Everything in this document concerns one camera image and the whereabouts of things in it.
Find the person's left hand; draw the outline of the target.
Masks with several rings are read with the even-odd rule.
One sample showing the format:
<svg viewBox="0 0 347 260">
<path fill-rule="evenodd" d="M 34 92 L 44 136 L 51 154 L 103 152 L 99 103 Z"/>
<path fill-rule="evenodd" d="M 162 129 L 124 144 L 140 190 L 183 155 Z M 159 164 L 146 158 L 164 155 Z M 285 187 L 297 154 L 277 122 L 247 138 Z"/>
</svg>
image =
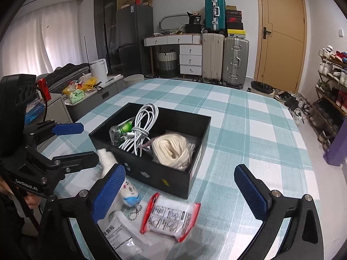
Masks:
<svg viewBox="0 0 347 260">
<path fill-rule="evenodd" d="M 5 180 L 3 178 L 0 178 L 0 181 L 1 181 L 1 185 L 0 185 L 1 193 L 5 194 L 9 198 L 12 198 L 14 194 L 12 190 L 9 188 L 9 186 L 7 185 L 7 183 L 5 182 Z M 38 208 L 42 201 L 41 197 L 31 193 L 27 193 L 27 195 L 24 196 L 24 200 L 30 209 Z"/>
</svg>

